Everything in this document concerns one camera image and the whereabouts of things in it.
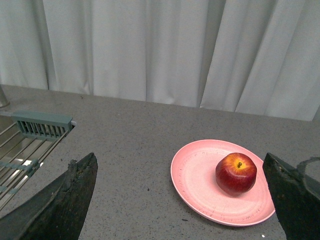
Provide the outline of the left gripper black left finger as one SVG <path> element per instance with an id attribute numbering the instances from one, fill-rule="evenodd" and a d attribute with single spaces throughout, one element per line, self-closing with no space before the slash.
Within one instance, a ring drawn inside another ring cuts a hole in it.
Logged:
<path id="1" fill-rule="evenodd" d="M 0 219 L 2 240 L 77 240 L 95 189 L 97 158 L 71 160 L 67 171 Z"/>

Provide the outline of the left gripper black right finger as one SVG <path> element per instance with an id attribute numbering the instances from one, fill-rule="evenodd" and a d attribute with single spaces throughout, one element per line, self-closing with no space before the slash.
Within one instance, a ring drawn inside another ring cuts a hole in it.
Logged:
<path id="1" fill-rule="evenodd" d="M 268 152 L 263 161 L 275 212 L 288 240 L 320 238 L 320 182 L 305 173 L 308 164 L 319 160 L 311 157 L 294 168 Z"/>

